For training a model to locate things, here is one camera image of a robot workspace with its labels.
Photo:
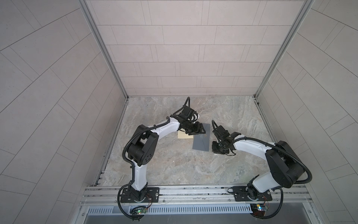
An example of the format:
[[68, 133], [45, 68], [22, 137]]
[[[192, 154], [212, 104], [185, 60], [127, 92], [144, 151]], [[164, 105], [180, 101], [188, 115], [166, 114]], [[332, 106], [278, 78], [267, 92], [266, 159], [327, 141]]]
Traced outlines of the grey envelope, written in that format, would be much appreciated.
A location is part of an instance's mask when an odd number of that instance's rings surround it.
[[209, 150], [210, 150], [210, 133], [211, 133], [210, 130], [211, 130], [211, 125], [204, 123], [203, 127], [204, 127], [206, 133], [194, 136], [192, 149], [198, 150], [198, 151], [209, 152]]

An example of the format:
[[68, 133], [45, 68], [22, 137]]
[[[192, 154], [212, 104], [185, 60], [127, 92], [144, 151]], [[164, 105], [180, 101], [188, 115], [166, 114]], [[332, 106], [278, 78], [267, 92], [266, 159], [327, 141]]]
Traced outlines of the yellow paper envelope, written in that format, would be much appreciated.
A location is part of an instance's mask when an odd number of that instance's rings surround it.
[[193, 135], [188, 135], [182, 130], [179, 130], [177, 133], [178, 133], [178, 139], [193, 139], [194, 138]]

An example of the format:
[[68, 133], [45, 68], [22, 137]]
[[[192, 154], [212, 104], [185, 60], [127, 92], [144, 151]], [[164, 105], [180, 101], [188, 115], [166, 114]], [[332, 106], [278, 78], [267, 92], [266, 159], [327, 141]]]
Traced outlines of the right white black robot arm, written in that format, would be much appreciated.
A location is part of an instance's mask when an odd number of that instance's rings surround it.
[[233, 187], [231, 193], [244, 201], [258, 201], [266, 198], [271, 190], [291, 188], [295, 184], [309, 183], [313, 175], [309, 168], [285, 141], [269, 143], [241, 133], [229, 133], [223, 126], [212, 121], [212, 142], [215, 154], [234, 156], [237, 151], [255, 155], [268, 164], [269, 171], [251, 179], [245, 188]]

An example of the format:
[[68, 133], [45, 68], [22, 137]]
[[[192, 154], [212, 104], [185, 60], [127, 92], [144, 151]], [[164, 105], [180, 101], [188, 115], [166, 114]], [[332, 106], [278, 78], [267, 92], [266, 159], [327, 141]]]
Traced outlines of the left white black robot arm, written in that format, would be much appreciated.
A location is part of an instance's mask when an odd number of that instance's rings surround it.
[[178, 131], [184, 131], [189, 136], [205, 134], [203, 124], [198, 121], [199, 117], [190, 107], [190, 97], [187, 97], [184, 105], [165, 121], [149, 127], [137, 127], [122, 152], [123, 160], [131, 165], [131, 180], [119, 190], [118, 203], [122, 197], [131, 197], [135, 202], [142, 202], [146, 198], [147, 164], [154, 156], [158, 141]]

